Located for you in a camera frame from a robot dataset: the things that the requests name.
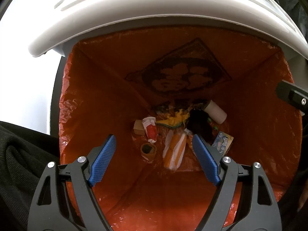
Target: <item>printed logo on bag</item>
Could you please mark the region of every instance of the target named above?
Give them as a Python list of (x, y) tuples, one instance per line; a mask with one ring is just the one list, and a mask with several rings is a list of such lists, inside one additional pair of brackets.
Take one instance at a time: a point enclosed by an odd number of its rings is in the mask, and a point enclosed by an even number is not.
[(125, 79), (141, 83), (157, 94), (175, 95), (210, 88), (231, 77), (202, 40), (196, 38)]

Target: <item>black fabric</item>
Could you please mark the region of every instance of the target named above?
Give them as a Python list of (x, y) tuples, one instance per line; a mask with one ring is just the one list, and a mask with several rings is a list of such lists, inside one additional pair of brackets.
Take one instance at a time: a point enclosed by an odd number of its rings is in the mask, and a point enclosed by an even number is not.
[(50, 161), (59, 161), (59, 139), (0, 122), (0, 230), (27, 230), (32, 197)]
[(283, 231), (308, 230), (308, 201), (297, 212), (298, 201), (308, 179), (308, 116), (303, 117), (303, 140), (298, 171), (291, 186), (278, 202)]
[(285, 12), (298, 26), (299, 30), (308, 41), (308, 16), (298, 0), (276, 0)]

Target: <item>orange garbage bag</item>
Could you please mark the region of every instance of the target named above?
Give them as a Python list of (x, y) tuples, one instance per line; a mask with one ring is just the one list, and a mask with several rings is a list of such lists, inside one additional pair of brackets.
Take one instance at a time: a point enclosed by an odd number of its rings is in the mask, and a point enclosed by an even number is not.
[[(116, 152), (93, 187), (112, 228), (193, 231), (215, 187), (190, 148), (178, 170), (164, 168), (166, 135), (158, 135), (156, 157), (147, 163), (140, 154), (147, 140), (132, 128), (136, 119), (155, 116), (152, 106), (163, 102), (212, 99), (228, 115), (219, 125), (234, 137), (228, 155), (246, 165), (260, 162), (279, 200), (296, 172), (302, 137), (300, 112), (275, 95), (282, 79), (293, 82), (279, 47), (221, 28), (161, 26), (82, 40), (64, 69), (61, 163), (87, 155), (114, 134)], [(71, 185), (68, 192), (78, 212)]]

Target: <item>snack wrapper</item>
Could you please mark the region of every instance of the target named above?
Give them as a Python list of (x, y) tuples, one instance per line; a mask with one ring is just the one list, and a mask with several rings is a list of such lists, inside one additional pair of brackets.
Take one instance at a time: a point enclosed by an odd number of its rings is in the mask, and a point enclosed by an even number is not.
[(142, 120), (144, 131), (147, 135), (147, 141), (149, 143), (155, 143), (157, 141), (157, 129), (155, 126), (155, 117), (149, 116)]
[(224, 156), (228, 151), (228, 149), (230, 148), (232, 141), (233, 141), (232, 136), (222, 131), (219, 131), (212, 146), (216, 148), (222, 156)]
[(163, 151), (164, 167), (172, 171), (176, 171), (183, 160), (187, 134), (179, 131), (173, 134), (170, 130), (165, 141), (165, 149)]

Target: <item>black bracket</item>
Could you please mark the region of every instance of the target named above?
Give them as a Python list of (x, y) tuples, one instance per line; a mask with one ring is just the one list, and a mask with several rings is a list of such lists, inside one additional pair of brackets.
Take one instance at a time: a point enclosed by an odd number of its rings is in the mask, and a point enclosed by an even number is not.
[[(48, 163), (31, 203), (28, 231), (112, 231), (89, 182), (91, 167), (105, 144), (73, 163)], [(196, 231), (281, 231), (278, 204), (262, 166), (258, 162), (252, 166), (240, 165), (230, 157), (218, 159), (213, 149), (210, 149), (210, 155), (214, 155), (222, 178)], [(81, 219), (67, 196), (67, 182), (73, 185)], [(235, 220), (223, 227), (237, 182), (242, 182), (242, 190)]]
[(276, 95), (305, 114), (308, 113), (308, 92), (306, 90), (282, 80), (276, 87)]

